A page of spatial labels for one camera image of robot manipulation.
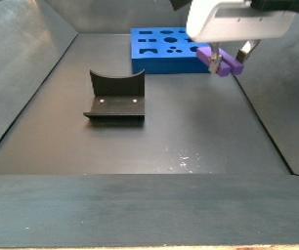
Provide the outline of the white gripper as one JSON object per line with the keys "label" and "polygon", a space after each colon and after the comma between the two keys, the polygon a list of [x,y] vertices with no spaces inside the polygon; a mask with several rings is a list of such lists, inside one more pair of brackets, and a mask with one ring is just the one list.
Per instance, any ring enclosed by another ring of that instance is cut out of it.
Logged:
{"label": "white gripper", "polygon": [[195,42],[211,43],[211,73],[218,72],[222,62],[218,42],[250,40],[236,55],[236,60],[243,63],[260,44],[258,39],[282,37],[290,29],[295,18],[293,12],[262,12],[251,7],[251,3],[251,0],[192,1],[187,34]]}

